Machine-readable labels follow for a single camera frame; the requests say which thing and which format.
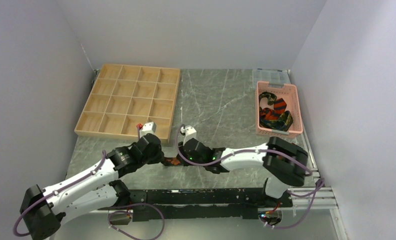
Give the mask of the pink perforated plastic basket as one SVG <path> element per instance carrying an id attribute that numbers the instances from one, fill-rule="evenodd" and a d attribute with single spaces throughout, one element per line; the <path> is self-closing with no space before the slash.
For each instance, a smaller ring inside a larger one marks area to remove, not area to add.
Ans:
<path id="1" fill-rule="evenodd" d="M 258 81 L 255 90 L 255 132 L 295 138 L 303 132 L 297 87 Z"/>

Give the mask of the black tie orange flowers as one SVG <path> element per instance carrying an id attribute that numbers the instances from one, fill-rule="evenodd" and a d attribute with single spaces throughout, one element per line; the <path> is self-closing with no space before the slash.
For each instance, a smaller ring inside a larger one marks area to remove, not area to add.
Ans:
<path id="1" fill-rule="evenodd" d="M 182 166 L 183 163 L 176 157 L 164 157 L 161 163 L 166 167 Z"/>

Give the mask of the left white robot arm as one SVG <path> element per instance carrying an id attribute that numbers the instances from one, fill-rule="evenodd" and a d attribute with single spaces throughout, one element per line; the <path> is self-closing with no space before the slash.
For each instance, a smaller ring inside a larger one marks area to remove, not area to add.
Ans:
<path id="1" fill-rule="evenodd" d="M 45 188 L 30 187 L 13 227 L 14 235 L 45 240 L 62 225 L 91 211 L 141 206 L 120 178 L 163 158 L 161 141 L 148 133 L 128 146 L 103 151 L 97 163 L 69 179 Z M 21 221 L 28 229 L 25 234 L 18 232 Z"/>

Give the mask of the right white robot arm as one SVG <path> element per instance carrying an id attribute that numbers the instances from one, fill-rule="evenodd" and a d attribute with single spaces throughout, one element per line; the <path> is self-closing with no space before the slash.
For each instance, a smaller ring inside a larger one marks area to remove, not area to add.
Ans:
<path id="1" fill-rule="evenodd" d="M 298 145 L 279 137 L 267 143 L 245 148 L 210 148 L 195 138 L 177 144 L 177 158 L 186 165 L 204 167 L 214 174 L 238 169 L 262 168 L 270 172 L 264 182 L 262 203 L 272 208 L 289 187 L 301 187 L 312 175 L 307 166 L 308 153 Z"/>

